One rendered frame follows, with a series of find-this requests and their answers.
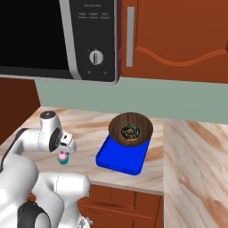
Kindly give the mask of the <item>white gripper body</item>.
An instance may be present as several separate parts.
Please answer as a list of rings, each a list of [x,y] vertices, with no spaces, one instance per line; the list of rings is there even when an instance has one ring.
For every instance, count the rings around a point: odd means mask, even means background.
[[[63,151],[65,153],[74,153],[77,150],[76,141],[74,139],[71,139],[70,141],[62,141],[59,146],[60,151]]]

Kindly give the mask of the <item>pink and teal cupcake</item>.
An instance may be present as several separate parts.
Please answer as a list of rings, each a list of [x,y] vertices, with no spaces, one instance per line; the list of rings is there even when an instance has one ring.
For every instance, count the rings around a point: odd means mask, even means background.
[[[69,154],[67,152],[61,151],[57,159],[61,165],[66,165],[69,162]]]

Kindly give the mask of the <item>dark wooden bowl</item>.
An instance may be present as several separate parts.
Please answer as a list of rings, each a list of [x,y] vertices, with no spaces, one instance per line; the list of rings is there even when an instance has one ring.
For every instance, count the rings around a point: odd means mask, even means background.
[[[126,140],[121,129],[126,125],[136,125],[140,130],[140,135],[135,140]],[[109,133],[114,141],[125,146],[138,146],[151,138],[153,125],[151,121],[142,114],[126,112],[117,115],[109,124]]]

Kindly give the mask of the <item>blue tray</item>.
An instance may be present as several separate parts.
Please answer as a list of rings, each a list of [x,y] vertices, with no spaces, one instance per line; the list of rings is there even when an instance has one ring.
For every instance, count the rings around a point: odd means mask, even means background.
[[[96,154],[96,165],[128,175],[139,175],[150,141],[147,140],[138,146],[125,146],[117,143],[108,135]]]

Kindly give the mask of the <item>chocolate sprinkled donut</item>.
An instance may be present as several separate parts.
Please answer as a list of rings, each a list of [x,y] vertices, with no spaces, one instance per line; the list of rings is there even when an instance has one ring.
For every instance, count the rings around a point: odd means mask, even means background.
[[[140,135],[140,130],[136,125],[126,125],[121,129],[121,134],[126,140],[135,140]]]

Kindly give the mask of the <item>dark brown side panel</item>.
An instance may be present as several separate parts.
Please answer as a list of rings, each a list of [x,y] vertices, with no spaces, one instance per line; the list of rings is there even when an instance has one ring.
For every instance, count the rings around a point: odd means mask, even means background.
[[[34,80],[0,77],[0,145],[39,107]]]

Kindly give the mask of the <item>brown base cupboard front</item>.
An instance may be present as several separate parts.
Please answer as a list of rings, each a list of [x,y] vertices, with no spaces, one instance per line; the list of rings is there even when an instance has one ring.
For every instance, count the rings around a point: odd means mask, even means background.
[[[78,207],[91,228],[164,228],[160,195],[92,184]]]

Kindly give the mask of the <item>silver microwave knob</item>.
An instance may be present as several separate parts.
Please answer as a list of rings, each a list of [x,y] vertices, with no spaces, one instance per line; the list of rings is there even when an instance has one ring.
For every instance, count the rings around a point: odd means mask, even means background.
[[[93,65],[99,65],[103,61],[103,54],[98,50],[94,50],[89,54],[89,60]]]

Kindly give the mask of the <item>black and silver microwave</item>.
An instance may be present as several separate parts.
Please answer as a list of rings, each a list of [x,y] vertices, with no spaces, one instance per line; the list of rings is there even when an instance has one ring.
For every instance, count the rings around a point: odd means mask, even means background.
[[[118,82],[121,0],[0,0],[0,77]],[[93,65],[98,50],[103,61]]]

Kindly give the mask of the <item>brown wall cupboard door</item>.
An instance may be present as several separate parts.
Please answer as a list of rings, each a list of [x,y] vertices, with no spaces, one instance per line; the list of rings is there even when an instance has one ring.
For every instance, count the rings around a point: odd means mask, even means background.
[[[128,6],[134,7],[131,68]],[[121,22],[124,77],[228,84],[228,0],[123,0]]]

